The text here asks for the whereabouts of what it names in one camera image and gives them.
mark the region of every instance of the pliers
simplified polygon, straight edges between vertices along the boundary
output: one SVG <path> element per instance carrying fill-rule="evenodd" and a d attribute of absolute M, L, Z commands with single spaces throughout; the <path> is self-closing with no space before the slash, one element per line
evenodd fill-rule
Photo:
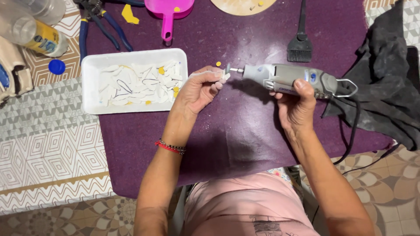
<path fill-rule="evenodd" d="M 79 35 L 79 48 L 80 48 L 80 63 L 82 62 L 83 58 L 87 56 L 87 49 L 86 49 L 86 38 L 87 38 L 87 31 L 88 31 L 88 22 L 89 19 L 92 19 L 102 31 L 102 33 L 114 44 L 115 48 L 120 51 L 120 45 L 118 44 L 117 40 L 112 36 L 102 25 L 98 16 L 103 16 L 108 23 L 117 31 L 118 36 L 120 37 L 121 41 L 123 42 L 125 48 L 129 51 L 133 51 L 133 47 L 127 40 L 127 37 L 124 34 L 123 29 L 118 25 L 118 23 L 114 20 L 114 18 L 106 12 L 102 8 L 102 2 L 100 0 L 73 0 L 75 3 L 80 4 L 84 8 L 84 12 L 81 17 L 80 21 L 80 35 Z M 119 0 L 120 2 L 124 2 L 126 4 L 144 7 L 144 2 L 137 2 L 134 0 Z"/>

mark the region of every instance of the purple table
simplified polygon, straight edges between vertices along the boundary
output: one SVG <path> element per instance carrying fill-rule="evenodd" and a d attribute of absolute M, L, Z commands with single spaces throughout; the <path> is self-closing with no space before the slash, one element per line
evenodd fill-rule
<path fill-rule="evenodd" d="M 311 63 L 335 76 L 342 76 L 354 63 L 354 52 L 366 33 L 362 0 L 313 0 L 307 2 L 307 33 L 314 50 Z M 162 21 L 145 8 L 133 8 L 139 25 L 124 23 L 123 5 L 106 10 L 124 29 L 134 50 L 165 48 Z M 197 0 L 192 13 L 176 20 L 172 47 L 188 57 L 189 72 L 221 61 L 240 67 L 246 63 L 288 63 L 286 47 L 296 34 L 300 1 L 278 0 L 268 10 L 253 16 L 231 16 L 209 0 Z M 105 27 L 115 36 L 108 24 Z M 88 53 L 116 52 L 95 24 L 90 24 Z M 232 178 L 270 168 L 296 164 L 284 141 L 277 109 L 268 92 L 235 79 L 228 81 L 216 99 L 199 115 L 183 158 L 179 185 L 213 178 Z M 314 129 L 331 157 L 344 153 L 350 129 L 338 117 L 321 119 L 325 103 L 319 101 Z M 162 134 L 167 112 L 101 115 L 110 177 L 115 193 L 136 198 L 138 189 Z M 383 149 L 391 138 L 357 130 L 352 153 Z"/>

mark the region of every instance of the wooden board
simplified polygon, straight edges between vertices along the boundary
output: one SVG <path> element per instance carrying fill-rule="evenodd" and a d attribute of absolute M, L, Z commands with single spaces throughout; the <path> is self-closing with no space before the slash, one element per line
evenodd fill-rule
<path fill-rule="evenodd" d="M 263 0 L 261 7 L 258 3 L 261 0 L 211 0 L 220 10 L 234 16 L 250 16 L 269 8 L 276 0 Z"/>

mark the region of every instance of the bracelet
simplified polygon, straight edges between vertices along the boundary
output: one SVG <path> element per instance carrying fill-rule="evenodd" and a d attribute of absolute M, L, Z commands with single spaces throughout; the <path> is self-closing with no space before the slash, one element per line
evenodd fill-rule
<path fill-rule="evenodd" d="M 177 147 L 177 146 L 167 145 L 164 141 L 162 141 L 162 138 L 160 138 L 159 141 L 156 141 L 155 145 L 159 146 L 159 147 L 162 147 L 166 150 L 179 153 L 181 155 L 184 155 L 184 153 L 186 151 L 185 147 Z"/>

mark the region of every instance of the black brush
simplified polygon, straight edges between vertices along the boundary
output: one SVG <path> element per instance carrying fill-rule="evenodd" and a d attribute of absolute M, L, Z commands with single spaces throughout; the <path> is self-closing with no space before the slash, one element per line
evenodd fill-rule
<path fill-rule="evenodd" d="M 312 43 L 305 34 L 306 0 L 300 8 L 299 28 L 297 34 L 287 45 L 287 60 L 290 62 L 311 62 Z"/>

